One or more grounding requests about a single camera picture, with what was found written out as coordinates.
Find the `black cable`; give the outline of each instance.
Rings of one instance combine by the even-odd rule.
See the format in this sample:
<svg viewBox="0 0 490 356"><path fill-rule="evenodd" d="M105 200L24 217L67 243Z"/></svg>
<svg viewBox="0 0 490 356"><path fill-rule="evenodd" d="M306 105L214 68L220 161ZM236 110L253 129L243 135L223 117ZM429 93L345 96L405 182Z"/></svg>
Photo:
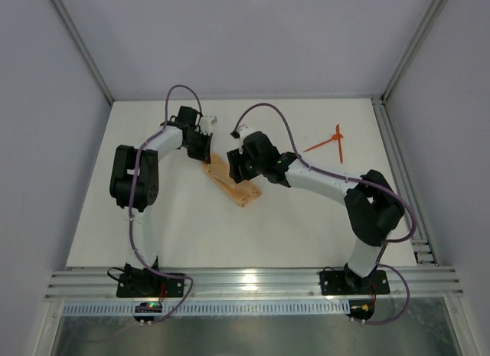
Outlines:
<svg viewBox="0 0 490 356"><path fill-rule="evenodd" d="M332 268L331 266L326 266L326 267L324 267L324 268L323 268L323 272L326 272L326 270L325 270L325 269L327 269L327 268L329 268L329 269L333 270L334 272L337 272L337 270L336 270L335 268Z"/></svg>
<svg viewBox="0 0 490 356"><path fill-rule="evenodd" d="M110 267L107 270L107 275L109 276L109 278L114 279L116 282L119 283L119 278L116 278L115 276L113 276L112 274L110 274L111 269L119 270L122 273L124 273L124 269L123 268L118 268L117 266L112 266L112 267Z"/></svg>

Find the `metal frame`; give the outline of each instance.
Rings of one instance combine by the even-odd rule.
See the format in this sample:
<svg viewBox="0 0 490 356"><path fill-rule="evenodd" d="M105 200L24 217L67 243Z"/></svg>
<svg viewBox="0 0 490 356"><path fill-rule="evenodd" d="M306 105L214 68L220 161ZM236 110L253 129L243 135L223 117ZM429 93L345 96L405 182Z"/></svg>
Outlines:
<svg viewBox="0 0 490 356"><path fill-rule="evenodd" d="M393 75L388 82L386 90L383 93L381 99L383 101L388 100L391 97L395 87L400 82L400 79L407 71L408 67L412 63L412 60L417 55L418 50L422 46L422 43L425 41L427 35L430 30L434 26L436 19L439 17L439 14L446 5L448 0L432 0L426 12L424 13L422 20L420 21L419 26L413 33L412 38L410 39L407 49L403 53L400 61L398 62Z"/></svg>
<svg viewBox="0 0 490 356"><path fill-rule="evenodd" d="M74 21L64 7L63 2L61 0L50 0L50 2L68 34L72 37L77 50L80 52L89 72L106 97L107 102L112 105L114 102L113 96L87 46L83 42ZM423 209L419 206L417 194L410 180L410 174L403 159L386 104L386 101L390 98L395 87L400 82L400 79L407 71L417 51L429 34L430 29L446 2L447 0L432 0L388 82L386 90L381 96L373 96L371 101L397 190L412 205L420 220L419 228L416 231L415 237L412 239L413 251L419 265L398 269L407 280L410 287L410 294L413 297L443 296L446 299L452 325L455 329L462 353L473 356L481 354L481 350L479 350L474 333L472 333L470 326L472 322L468 320L468 312L465 311L466 300L461 283L458 280L456 271L452 267L438 266L436 255L433 252L434 248L430 242L430 231L424 219ZM277 302L279 304L288 304L285 308L281 306L273 307L275 309L274 314L284 311L294 311L294 313L298 314L314 312L318 310L319 304L323 304L325 307L322 311L326 314L329 309L337 310L335 304L342 304L346 299L363 297L322 296L318 277L318 271L321 269L318 268L186 268L165 270L185 272L194 278L194 290L188 299L188 303L186 302L186 304L189 304L188 310L185 310L188 315L193 315L192 312L197 311L196 306L198 305L200 306L198 313L201 315L203 311L211 311L210 314L221 312L222 315L223 307L221 307L221 304L229 301L239 302L241 304L254 304L255 306L257 304L265 304L264 306L266 307L261 309L272 309L267 308L267 304ZM397 275L391 272L388 272L387 275L392 293L388 296L379 297L400 298L406 296L403 283ZM93 315L98 314L97 311L103 312L110 310L112 312L111 314L113 314L114 311L118 312L118 309L128 309L128 304L133 304L134 300L138 299L116 298L116 284L106 276L106 269L73 268L67 271L53 273L45 297L47 308L44 324L38 336L38 343L34 354L37 356L51 353L60 317L64 314L63 311L70 309L72 315L76 314L76 311L80 312L80 314ZM83 304L100 304L101 308L83 307ZM208 304L213 304L214 307L210 310L207 307Z"/></svg>
<svg viewBox="0 0 490 356"><path fill-rule="evenodd" d="M408 282L412 297L462 296L463 294L461 283L452 267L412 266L398 269ZM161 269L169 273L186 273L194 279L194 289L188 301L325 299L319 285L320 270L322 269ZM46 292L46 300L59 302L110 299L113 301L116 299L117 286L106 272L107 268L73 268L70 271L54 272ZM406 293L400 278L390 271L387 271L387 277L392 293L378 297L404 297ZM365 299L366 297L328 296L329 299Z"/></svg>
<svg viewBox="0 0 490 356"><path fill-rule="evenodd" d="M83 42L82 36L80 35L80 32L77 30L77 26L74 24L73 19L68 13L68 10L65 8L61 0L49 0L49 1L51 2L53 9L58 14L61 23L67 30L67 33L70 35L71 39L73 40L73 44L75 45L78 52L80 53L83 62L87 66L88 71L92 75L93 79L96 81L97 85L100 88L100 91L106 97L106 100L109 103L109 105L112 106L114 103L114 97L111 95L109 87L107 86L105 80L103 79L99 69L97 68L97 65L95 64L92 55L90 54L87 46L85 45L85 42Z"/></svg>

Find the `orange plastic object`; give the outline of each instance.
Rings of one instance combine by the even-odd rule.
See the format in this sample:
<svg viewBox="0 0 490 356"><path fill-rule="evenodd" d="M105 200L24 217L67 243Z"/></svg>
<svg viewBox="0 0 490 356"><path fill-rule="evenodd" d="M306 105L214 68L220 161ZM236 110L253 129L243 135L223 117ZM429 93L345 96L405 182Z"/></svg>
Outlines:
<svg viewBox="0 0 490 356"><path fill-rule="evenodd" d="M325 145L333 140L338 141L338 155L340 156L340 163L344 163L344 154L342 152L342 142L341 139L344 138L344 136L340 133L340 124L337 124L335 127L335 134L328 140L325 140L324 142L321 142L319 144L314 145L313 147L309 147L308 149L305 149L303 153L312 151L313 149L317 149L318 147L321 147L322 145Z"/></svg>

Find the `white vent grille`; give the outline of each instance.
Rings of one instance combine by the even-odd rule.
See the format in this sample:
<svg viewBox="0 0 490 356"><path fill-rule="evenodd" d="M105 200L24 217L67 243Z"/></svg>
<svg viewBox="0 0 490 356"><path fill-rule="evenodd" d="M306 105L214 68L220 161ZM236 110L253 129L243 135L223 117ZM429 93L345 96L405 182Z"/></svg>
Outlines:
<svg viewBox="0 0 490 356"><path fill-rule="evenodd" d="M63 316L129 316L140 302L71 302L64 306ZM162 314L177 302L163 302ZM192 301L175 312L179 316L255 316L255 315L321 315L348 314L348 300L300 301Z"/></svg>

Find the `enclosure wall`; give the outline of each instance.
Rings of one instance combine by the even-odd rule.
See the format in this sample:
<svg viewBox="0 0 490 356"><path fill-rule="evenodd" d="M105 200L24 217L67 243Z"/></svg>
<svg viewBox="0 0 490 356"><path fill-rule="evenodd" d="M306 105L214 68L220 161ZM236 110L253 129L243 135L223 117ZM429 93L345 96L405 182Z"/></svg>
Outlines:
<svg viewBox="0 0 490 356"><path fill-rule="evenodd" d="M449 0L388 101L438 258L459 271L483 335L490 331L481 310L490 291L489 6Z"/></svg>
<svg viewBox="0 0 490 356"><path fill-rule="evenodd" d="M115 100L379 94L431 2L63 1Z"/></svg>
<svg viewBox="0 0 490 356"><path fill-rule="evenodd" d="M0 345L22 355L74 235L109 105L48 0L0 0Z"/></svg>

